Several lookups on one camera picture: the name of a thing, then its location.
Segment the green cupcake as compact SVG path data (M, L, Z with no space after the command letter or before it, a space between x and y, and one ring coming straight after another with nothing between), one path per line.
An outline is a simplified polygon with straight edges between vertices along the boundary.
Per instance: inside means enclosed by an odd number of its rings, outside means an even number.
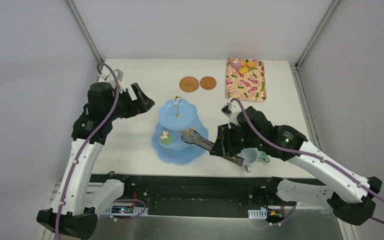
M173 142L173 136L168 129L163 130L159 135L159 142L163 146L168 146Z

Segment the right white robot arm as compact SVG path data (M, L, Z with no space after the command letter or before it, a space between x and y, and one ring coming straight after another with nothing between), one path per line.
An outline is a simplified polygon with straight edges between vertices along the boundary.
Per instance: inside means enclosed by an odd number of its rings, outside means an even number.
M340 220L360 226L375 211L374 194L382 181L360 176L320 151L305 135L289 125L273 125L253 107L234 112L229 105L221 111L229 118L219 125L210 154L235 157L245 149L256 149L273 158L295 165L320 181L319 185L271 177L263 190L270 205L301 202L333 212Z

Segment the yellow frosted donut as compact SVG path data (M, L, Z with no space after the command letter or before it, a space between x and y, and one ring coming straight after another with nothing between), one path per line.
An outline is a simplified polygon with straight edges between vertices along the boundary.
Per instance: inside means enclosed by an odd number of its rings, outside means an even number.
M195 129L193 128L193 127L189 127L188 129L186 129L185 131L187 131L187 132L192 132L192 131L194 131Z

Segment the metal serving tongs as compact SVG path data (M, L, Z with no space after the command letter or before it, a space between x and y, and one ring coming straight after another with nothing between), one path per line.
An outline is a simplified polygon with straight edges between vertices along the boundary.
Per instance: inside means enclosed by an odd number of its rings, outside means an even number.
M244 160L241 157L237 155L234 155L234 156L225 155L221 148L215 147L215 143L203 137L196 130L193 130L190 132L183 130L181 132L181 140L189 145L196 145L208 151L211 156L217 156L217 157L223 158L239 167L243 167Z

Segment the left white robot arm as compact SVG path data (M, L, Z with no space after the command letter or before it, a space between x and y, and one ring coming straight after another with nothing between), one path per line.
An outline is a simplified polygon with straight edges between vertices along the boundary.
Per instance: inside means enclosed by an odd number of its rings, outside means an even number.
M92 195L87 196L87 190L113 122L146 113L155 103L137 83L131 84L136 96L132 99L128 88L122 85L123 72L119 69L99 76L101 80L90 86L87 103L73 124L70 156L56 197L36 216L36 221L57 239L62 235L89 239L105 209L116 199L124 203L133 195L129 185L110 178Z

